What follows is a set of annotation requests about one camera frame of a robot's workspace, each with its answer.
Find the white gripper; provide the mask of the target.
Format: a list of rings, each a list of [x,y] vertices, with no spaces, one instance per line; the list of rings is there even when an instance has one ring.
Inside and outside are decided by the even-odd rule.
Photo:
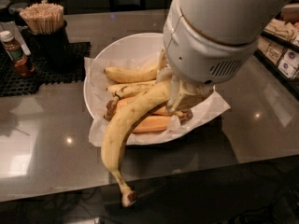
[[[172,77],[166,109],[186,110],[204,102],[214,92],[212,85],[205,84],[234,77],[256,48],[257,40],[228,46],[205,38],[185,18],[181,0],[173,0],[164,25],[165,50],[160,51],[156,75],[157,83]]]

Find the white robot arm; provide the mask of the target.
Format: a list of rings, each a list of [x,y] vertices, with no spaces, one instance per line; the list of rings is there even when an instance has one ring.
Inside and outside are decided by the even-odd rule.
[[[264,27],[291,0],[173,0],[164,25],[170,111],[204,101],[257,49]]]

